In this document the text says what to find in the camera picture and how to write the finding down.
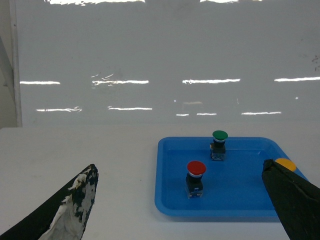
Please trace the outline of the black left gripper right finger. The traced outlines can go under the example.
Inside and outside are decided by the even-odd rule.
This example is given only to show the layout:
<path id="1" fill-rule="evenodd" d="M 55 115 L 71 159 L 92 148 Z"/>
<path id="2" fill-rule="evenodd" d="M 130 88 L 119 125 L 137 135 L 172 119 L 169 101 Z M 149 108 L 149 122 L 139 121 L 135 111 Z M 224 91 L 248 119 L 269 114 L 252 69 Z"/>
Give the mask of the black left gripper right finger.
<path id="1" fill-rule="evenodd" d="M 273 159 L 261 178 L 275 212 L 291 240 L 320 238 L 320 189 Z"/>

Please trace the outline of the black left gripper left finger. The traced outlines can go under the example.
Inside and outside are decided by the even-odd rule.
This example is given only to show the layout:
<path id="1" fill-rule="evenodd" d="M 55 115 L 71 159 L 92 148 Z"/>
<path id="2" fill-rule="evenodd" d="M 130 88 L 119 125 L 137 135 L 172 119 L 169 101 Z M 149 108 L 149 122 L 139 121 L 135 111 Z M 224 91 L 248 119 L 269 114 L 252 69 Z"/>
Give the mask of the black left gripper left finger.
<path id="1" fill-rule="evenodd" d="M 98 169 L 88 165 L 32 213 L 0 235 L 2 240 L 80 240 L 95 203 Z"/>

